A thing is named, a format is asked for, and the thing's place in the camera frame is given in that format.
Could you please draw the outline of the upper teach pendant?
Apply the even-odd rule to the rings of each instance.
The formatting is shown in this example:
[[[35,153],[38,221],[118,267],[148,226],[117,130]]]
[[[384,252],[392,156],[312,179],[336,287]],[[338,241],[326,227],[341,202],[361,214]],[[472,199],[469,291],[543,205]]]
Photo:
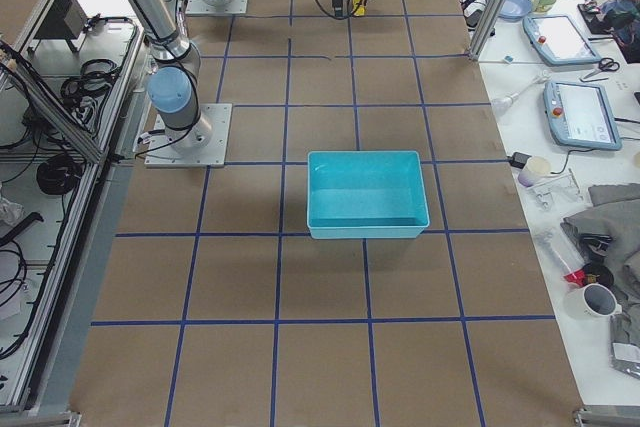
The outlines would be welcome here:
[[[601,60],[588,38],[567,15],[528,15],[522,19],[522,27],[547,65],[588,65]]]

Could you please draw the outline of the teal plastic bin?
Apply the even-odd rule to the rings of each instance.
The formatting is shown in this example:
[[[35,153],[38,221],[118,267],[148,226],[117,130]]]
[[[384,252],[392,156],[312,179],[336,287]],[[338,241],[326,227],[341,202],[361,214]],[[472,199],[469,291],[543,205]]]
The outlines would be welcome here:
[[[307,165],[315,239],[415,238],[430,225],[415,151],[312,151]]]

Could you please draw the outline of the grey foil pouch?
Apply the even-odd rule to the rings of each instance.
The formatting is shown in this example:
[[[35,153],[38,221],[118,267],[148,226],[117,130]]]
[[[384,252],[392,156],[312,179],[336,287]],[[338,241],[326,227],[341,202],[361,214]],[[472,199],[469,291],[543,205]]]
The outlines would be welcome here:
[[[611,318],[611,365],[626,375],[639,379],[639,323],[627,314]]]

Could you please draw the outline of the red black small container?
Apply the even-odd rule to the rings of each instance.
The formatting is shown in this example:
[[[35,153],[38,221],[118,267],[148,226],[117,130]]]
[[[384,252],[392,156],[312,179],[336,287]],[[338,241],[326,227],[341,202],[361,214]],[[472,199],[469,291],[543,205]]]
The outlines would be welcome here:
[[[589,284],[600,284],[610,288],[614,285],[614,276],[612,272],[602,263],[589,262],[575,272],[564,276],[564,280],[584,287]]]

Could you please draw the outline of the lower teach pendant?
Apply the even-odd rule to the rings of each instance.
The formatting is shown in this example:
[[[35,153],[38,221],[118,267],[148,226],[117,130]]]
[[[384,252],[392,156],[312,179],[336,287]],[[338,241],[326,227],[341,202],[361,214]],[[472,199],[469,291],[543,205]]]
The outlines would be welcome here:
[[[557,144],[604,151],[622,148],[603,86],[548,81],[543,101],[549,129]]]

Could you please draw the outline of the purple white cup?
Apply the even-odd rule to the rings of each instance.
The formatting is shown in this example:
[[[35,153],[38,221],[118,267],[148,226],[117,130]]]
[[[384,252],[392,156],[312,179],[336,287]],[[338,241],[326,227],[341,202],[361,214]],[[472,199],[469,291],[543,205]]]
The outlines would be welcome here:
[[[524,187],[531,187],[548,176],[550,172],[551,165],[547,159],[532,156],[525,162],[517,176],[517,181]]]

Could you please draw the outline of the yellow toy beetle car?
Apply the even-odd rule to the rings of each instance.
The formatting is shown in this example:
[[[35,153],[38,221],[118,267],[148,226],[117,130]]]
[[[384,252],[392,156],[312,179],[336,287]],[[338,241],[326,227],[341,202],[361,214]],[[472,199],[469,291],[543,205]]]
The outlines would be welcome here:
[[[353,17],[363,17],[366,13],[366,0],[352,0]]]

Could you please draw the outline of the blue plastic bowl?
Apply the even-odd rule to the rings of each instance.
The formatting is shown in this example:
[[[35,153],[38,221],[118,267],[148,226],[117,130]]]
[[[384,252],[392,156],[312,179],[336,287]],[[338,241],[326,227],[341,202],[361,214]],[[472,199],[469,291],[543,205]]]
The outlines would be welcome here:
[[[516,22],[529,15],[531,11],[531,0],[505,0],[499,11],[499,18],[505,21]]]

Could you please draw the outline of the teach pendant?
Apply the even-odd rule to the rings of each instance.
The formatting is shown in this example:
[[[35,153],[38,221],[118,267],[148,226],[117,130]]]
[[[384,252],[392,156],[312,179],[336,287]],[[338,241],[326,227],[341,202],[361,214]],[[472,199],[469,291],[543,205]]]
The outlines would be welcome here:
[[[548,81],[543,101],[549,129],[557,144],[604,151],[622,148],[603,86]]]
[[[522,27],[547,65],[588,65],[601,60],[588,38],[567,15],[528,15],[522,19]]]

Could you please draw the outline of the white mug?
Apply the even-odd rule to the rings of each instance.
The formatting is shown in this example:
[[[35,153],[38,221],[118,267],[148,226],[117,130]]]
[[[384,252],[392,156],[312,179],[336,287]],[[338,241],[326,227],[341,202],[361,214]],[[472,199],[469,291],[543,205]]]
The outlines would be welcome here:
[[[615,295],[605,286],[589,284],[569,292],[564,308],[574,319],[607,318],[622,313]]]

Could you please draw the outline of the grey cloth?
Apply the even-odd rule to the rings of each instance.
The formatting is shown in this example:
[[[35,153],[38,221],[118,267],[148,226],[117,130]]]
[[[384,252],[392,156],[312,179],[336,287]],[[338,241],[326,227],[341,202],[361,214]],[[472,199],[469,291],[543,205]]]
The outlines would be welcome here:
[[[602,263],[614,277],[613,291],[627,311],[639,311],[639,184],[594,185],[593,204],[561,223],[576,244],[585,236],[609,238]]]

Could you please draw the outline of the black handled scissors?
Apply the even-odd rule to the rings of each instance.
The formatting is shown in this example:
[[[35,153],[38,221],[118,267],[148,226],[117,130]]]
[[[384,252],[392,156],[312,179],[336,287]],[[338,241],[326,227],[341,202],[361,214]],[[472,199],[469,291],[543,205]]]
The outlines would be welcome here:
[[[620,69],[620,63],[611,57],[603,57],[597,66],[589,73],[579,78],[581,82],[593,82],[596,77],[605,72],[616,72]]]

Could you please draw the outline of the black power adapter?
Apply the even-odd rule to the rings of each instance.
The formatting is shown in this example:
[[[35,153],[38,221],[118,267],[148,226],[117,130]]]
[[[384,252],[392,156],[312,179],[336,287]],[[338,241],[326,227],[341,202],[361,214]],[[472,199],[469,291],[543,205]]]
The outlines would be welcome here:
[[[529,154],[522,152],[513,152],[508,158],[508,163],[511,167],[516,169],[522,169],[527,161],[531,158]]]

